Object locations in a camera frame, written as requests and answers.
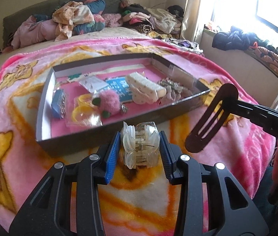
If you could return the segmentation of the pearl translucent hair claw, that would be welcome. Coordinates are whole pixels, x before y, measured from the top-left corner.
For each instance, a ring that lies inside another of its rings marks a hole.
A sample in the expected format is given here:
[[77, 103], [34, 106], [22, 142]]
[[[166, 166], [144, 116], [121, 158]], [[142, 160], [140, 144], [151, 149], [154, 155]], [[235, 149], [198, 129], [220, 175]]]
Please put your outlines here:
[[121, 131], [123, 164], [129, 169], [137, 166], [155, 167], [159, 162], [160, 133], [155, 122], [136, 126], [123, 124]]

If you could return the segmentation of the white plastic hair claw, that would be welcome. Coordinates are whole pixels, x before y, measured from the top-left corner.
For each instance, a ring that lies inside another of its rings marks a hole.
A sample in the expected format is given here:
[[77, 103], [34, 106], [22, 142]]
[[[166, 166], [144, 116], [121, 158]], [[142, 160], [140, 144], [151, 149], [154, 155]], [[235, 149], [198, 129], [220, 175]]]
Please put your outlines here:
[[149, 80], [138, 72], [127, 74], [125, 81], [132, 92], [132, 100], [136, 104], [153, 104], [167, 94], [165, 87]]

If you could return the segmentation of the clear earring stud packet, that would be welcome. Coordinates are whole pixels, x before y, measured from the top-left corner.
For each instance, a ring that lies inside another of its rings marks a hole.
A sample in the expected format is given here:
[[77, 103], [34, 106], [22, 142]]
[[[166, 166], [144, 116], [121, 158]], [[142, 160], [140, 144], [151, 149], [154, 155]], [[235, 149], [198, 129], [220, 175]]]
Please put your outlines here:
[[97, 78], [97, 76], [87, 76], [79, 81], [79, 84], [88, 92], [95, 93], [108, 87], [108, 83]]

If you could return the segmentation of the pink cartoon fleece blanket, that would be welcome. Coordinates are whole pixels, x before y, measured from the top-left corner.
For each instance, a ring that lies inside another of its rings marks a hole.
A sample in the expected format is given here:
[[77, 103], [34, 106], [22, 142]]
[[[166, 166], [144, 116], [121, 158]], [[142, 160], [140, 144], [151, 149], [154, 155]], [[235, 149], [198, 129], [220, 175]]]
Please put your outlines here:
[[[51, 67], [101, 55], [155, 53], [176, 63], [210, 88], [210, 104], [218, 89], [234, 79], [199, 55], [144, 37], [42, 43], [0, 56], [0, 224], [8, 229], [36, 184], [57, 161], [78, 162], [92, 153], [49, 156], [35, 140], [40, 96]], [[212, 141], [194, 158], [223, 162], [250, 197], [254, 197], [273, 155], [275, 138], [249, 120], [229, 116]], [[107, 235], [172, 235], [178, 186], [168, 183], [162, 165], [116, 167], [109, 185], [99, 188]]]

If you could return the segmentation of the dark clothes on windowsill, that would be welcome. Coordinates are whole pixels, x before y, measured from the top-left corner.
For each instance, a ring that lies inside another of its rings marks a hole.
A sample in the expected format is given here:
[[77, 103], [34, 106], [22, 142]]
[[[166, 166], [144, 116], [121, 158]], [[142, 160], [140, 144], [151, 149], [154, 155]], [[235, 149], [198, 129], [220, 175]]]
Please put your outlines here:
[[212, 47], [222, 50], [240, 50], [263, 64], [278, 78], [278, 47], [260, 39], [253, 32], [245, 32], [232, 26], [230, 31], [220, 31], [212, 40]]

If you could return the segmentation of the yellow bangles in bag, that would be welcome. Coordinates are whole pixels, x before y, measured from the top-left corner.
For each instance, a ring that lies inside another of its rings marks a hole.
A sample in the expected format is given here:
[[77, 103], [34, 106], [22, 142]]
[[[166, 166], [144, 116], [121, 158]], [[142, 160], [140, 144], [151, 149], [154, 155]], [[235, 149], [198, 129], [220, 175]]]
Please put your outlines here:
[[97, 127], [102, 125], [99, 110], [92, 104], [93, 95], [82, 94], [66, 103], [67, 127]]

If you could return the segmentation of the sheer glitter bow clip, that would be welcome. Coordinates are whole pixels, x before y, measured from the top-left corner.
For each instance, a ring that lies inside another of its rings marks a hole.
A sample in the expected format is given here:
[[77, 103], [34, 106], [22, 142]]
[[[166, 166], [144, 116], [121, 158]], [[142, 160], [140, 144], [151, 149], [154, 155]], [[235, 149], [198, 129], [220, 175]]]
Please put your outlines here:
[[189, 88], [174, 82], [168, 77], [158, 81], [158, 84], [166, 89], [166, 95], [159, 100], [160, 105], [174, 103], [193, 95]]

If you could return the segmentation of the shallow dark cardboard box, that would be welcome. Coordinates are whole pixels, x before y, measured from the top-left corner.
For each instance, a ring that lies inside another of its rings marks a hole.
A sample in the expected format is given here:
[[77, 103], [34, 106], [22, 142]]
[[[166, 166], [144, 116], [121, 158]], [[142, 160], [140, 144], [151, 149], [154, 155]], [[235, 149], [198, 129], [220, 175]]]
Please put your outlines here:
[[110, 141], [124, 123], [162, 122], [204, 103], [209, 88], [153, 53], [99, 56], [53, 67], [39, 103], [36, 141], [57, 156]]

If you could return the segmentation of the small blue clip box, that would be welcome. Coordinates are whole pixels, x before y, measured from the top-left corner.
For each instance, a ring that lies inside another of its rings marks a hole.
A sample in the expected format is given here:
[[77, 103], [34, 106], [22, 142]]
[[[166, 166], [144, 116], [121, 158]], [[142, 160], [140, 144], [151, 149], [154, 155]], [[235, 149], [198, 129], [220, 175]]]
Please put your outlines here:
[[63, 89], [57, 89], [53, 95], [52, 116], [57, 119], [63, 119], [66, 114], [66, 95]]

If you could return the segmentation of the blue printed card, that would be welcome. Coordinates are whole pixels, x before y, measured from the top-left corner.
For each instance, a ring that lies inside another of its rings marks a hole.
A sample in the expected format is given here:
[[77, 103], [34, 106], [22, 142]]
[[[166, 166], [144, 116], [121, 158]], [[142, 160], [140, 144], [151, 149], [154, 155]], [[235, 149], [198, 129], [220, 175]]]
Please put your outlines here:
[[104, 81], [109, 84], [109, 89], [113, 89], [119, 95], [119, 100], [121, 103], [132, 101], [132, 91], [125, 80], [125, 76], [107, 78]]

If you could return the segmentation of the cream curtain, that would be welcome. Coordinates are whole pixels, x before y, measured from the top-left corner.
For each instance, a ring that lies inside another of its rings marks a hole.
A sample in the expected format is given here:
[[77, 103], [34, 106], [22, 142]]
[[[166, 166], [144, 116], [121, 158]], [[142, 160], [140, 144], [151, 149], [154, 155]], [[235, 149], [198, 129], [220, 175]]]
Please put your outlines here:
[[195, 41], [197, 38], [200, 4], [201, 0], [186, 0], [181, 28], [181, 38], [184, 40]]

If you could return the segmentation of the pile of clothes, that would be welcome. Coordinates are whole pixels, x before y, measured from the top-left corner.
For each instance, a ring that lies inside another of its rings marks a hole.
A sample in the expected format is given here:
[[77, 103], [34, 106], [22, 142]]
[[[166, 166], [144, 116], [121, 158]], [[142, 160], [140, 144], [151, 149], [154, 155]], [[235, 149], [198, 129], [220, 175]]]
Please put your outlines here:
[[203, 54], [198, 43], [180, 38], [184, 10], [179, 5], [172, 5], [167, 9], [146, 9], [140, 4], [122, 0], [119, 7], [124, 27], [165, 41], [184, 51]]

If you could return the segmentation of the pile of folded bedding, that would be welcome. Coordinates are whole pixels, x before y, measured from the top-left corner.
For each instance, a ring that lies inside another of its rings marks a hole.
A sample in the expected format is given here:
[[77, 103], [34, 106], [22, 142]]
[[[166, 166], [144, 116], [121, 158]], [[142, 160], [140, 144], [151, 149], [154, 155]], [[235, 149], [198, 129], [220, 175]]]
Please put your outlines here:
[[56, 9], [52, 16], [34, 14], [28, 17], [13, 33], [12, 40], [3, 46], [4, 52], [17, 50], [44, 41], [63, 41], [73, 36], [101, 31], [109, 24], [109, 18], [119, 22], [121, 15], [106, 13], [104, 0], [69, 1]]

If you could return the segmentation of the dark green headboard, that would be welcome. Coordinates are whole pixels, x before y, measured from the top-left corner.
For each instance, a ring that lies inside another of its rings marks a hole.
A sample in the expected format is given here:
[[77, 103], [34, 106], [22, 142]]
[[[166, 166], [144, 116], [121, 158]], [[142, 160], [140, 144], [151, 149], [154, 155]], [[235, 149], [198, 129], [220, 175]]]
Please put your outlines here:
[[[65, 5], [66, 2], [76, 1], [83, 2], [84, 0], [47, 0], [43, 1], [22, 10], [15, 12], [3, 19], [3, 46], [7, 46], [12, 40], [13, 33], [16, 32], [18, 27], [28, 19], [29, 16], [34, 14], [44, 14], [52, 16], [52, 13]], [[102, 10], [106, 13], [118, 13], [120, 12], [119, 4], [122, 0], [104, 0], [105, 8]]]

